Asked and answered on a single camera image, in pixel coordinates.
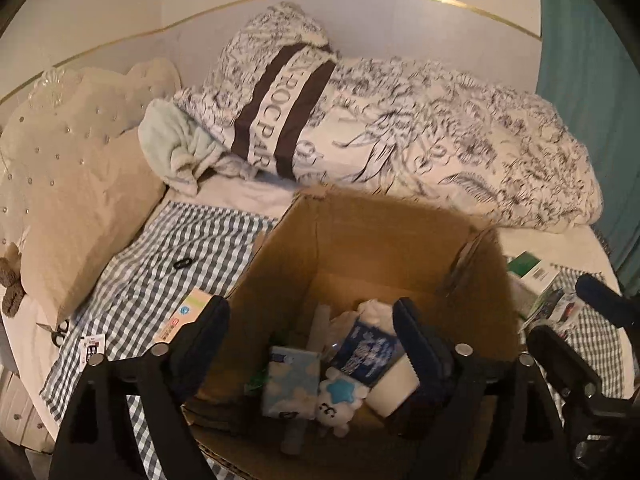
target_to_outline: brown stuffed animal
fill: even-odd
[[[20,283],[20,253],[16,244],[10,244],[4,256],[0,257],[0,285],[6,288],[2,312],[7,317],[13,317],[25,294]]]

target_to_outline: teal curtain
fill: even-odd
[[[596,227],[628,294],[640,289],[640,74],[593,0],[541,0],[537,92],[589,149],[602,187]]]

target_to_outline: floral pattern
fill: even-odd
[[[268,63],[301,41],[320,48],[328,39],[296,6],[270,7],[236,34],[207,86],[175,101],[210,131],[226,131],[230,148],[229,126]],[[599,218],[587,149],[541,97],[436,61],[335,59],[292,157],[299,182],[359,186],[553,232]]]

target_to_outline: beige cushion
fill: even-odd
[[[35,194],[46,198],[69,166],[101,160],[110,142],[140,124],[151,99],[178,88],[166,59],[138,63],[126,75],[100,68],[44,73],[0,137],[0,242],[19,244]]]
[[[87,297],[164,189],[146,163],[135,128],[113,139],[91,164],[65,166],[55,186],[34,193],[22,284],[51,326]]]

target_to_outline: navy blue packet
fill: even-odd
[[[357,319],[330,366],[372,386],[386,370],[397,343],[396,336]]]

